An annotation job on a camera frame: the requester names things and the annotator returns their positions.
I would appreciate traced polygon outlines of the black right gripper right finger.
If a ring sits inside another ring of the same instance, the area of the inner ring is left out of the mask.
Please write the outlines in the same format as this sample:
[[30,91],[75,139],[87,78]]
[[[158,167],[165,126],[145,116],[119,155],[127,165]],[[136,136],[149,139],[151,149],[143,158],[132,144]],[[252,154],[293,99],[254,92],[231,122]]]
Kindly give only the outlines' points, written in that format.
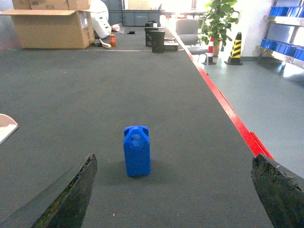
[[275,228],[304,226],[304,179],[266,155],[252,160],[252,181]]

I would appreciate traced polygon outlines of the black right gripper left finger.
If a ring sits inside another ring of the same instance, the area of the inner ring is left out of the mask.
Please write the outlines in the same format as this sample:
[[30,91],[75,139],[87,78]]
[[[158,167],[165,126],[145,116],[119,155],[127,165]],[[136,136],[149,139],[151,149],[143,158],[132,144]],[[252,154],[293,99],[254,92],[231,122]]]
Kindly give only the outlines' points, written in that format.
[[24,206],[2,228],[80,228],[92,195],[97,159],[86,156]]

